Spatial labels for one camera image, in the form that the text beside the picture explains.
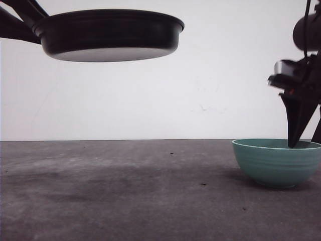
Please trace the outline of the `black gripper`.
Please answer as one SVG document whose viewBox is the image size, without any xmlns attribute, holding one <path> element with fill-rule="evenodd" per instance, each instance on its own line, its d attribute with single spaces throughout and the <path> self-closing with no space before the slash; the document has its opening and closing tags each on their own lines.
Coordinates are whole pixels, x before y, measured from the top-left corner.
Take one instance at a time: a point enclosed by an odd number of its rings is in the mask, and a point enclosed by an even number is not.
<svg viewBox="0 0 321 241">
<path fill-rule="evenodd" d="M 312 54 L 307 59 L 301 59 L 303 60 L 305 69 L 298 77 L 283 74 L 268 77 L 269 85 L 284 90 L 279 96 L 286 108 L 289 148 L 296 146 L 320 103 L 320 54 Z"/>
</svg>

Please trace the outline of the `black gripper finger holding pan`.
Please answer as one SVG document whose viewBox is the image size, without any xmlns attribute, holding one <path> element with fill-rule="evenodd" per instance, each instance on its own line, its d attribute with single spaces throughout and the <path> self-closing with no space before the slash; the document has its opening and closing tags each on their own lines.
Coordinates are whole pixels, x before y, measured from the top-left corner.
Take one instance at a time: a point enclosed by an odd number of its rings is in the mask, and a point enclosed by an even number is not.
<svg viewBox="0 0 321 241">
<path fill-rule="evenodd" d="M 23 21 L 10 14 L 2 7 L 0 37 L 41 44 L 39 37 L 37 37 Z"/>
<path fill-rule="evenodd" d="M 35 23 L 43 18 L 48 17 L 47 12 L 38 4 L 37 1 L 13 1 L 12 8 L 26 23 Z"/>
</svg>

